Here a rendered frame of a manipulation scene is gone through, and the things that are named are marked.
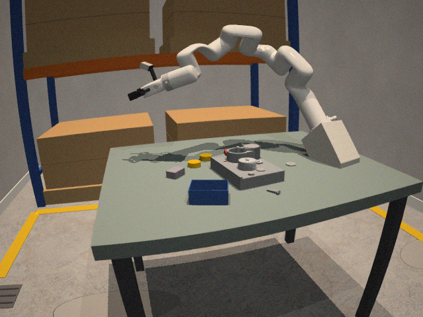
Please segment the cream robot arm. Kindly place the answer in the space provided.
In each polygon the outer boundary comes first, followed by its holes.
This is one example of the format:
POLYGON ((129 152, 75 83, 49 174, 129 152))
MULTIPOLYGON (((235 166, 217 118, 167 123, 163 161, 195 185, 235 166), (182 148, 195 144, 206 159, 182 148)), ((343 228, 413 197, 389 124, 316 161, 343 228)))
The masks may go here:
POLYGON ((176 56, 180 69, 162 76, 166 90, 183 87, 198 80, 202 72, 193 54, 196 50, 210 61, 217 61, 235 47, 238 37, 243 38, 239 46, 243 55, 262 59, 278 75, 285 75, 292 65, 285 87, 296 101, 310 131, 321 122, 337 120, 336 116, 325 116, 315 95, 305 86, 313 76, 313 68, 309 63, 289 46, 281 46, 276 51, 272 46, 259 45, 262 32, 253 26, 227 25, 222 28, 220 37, 209 45, 192 44, 183 49, 176 56))

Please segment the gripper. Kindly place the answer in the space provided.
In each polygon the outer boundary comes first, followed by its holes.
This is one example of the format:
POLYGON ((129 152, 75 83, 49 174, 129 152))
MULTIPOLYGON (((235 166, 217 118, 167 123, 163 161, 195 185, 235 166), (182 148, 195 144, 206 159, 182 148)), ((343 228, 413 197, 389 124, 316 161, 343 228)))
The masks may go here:
POLYGON ((128 94, 128 97, 130 100, 134 100, 140 96, 143 96, 144 98, 147 98, 148 96, 157 94, 159 92, 162 91, 168 91, 166 90, 166 88, 164 87, 163 81, 162 81, 162 76, 159 80, 153 81, 139 89, 137 89, 137 91, 131 92, 128 94), (146 89, 147 88, 147 89, 146 89), (141 90, 140 90, 141 89, 141 90))

